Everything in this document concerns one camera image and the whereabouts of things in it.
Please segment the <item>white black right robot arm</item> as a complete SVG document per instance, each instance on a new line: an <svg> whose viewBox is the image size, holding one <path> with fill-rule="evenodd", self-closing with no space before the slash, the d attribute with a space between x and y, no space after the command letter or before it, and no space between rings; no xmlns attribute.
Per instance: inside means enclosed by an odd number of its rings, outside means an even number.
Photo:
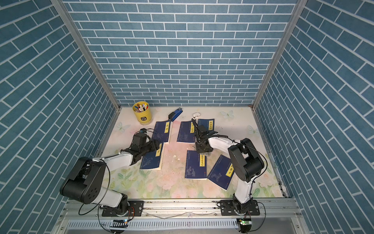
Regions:
<svg viewBox="0 0 374 234"><path fill-rule="evenodd" d="M237 213L243 214L249 210L253 184L262 172L266 171L266 157L256 150L252 141L244 138L241 141L230 139L226 135L207 130L205 126L194 125L195 147L198 153L206 154L218 149L229 155L233 171L239 178L237 189L233 195L233 207Z"/></svg>

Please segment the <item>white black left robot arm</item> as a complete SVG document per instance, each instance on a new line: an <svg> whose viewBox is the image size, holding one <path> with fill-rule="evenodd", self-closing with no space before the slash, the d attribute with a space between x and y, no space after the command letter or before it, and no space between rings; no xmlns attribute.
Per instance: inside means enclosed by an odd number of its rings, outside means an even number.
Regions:
<svg viewBox="0 0 374 234"><path fill-rule="evenodd" d="M130 147L112 156L93 158L81 157L77 160L67 178L61 185L60 194L83 204L103 206L105 211L112 211L116 216L123 216L129 211L126 194L110 189L110 182L102 186L104 176L124 166L131 166L147 153L159 150L161 142L151 139L147 133L136 133Z"/></svg>

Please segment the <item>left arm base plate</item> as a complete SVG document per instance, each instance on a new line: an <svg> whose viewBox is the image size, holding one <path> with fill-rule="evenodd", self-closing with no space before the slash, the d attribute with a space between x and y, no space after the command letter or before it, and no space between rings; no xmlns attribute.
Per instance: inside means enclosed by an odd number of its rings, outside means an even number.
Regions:
<svg viewBox="0 0 374 234"><path fill-rule="evenodd" d="M144 201L143 200L130 200L127 201L125 208L117 207L112 208L108 206L104 206L102 211L103 217L138 217L142 216L144 208Z"/></svg>

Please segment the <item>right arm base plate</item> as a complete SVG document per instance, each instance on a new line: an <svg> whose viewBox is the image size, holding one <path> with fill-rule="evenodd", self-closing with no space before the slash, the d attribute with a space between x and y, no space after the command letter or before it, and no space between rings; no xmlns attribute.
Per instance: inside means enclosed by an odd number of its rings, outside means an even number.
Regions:
<svg viewBox="0 0 374 234"><path fill-rule="evenodd" d="M237 200L225 199L217 202L222 216L247 215L259 216L260 209L256 200L241 204Z"/></svg>

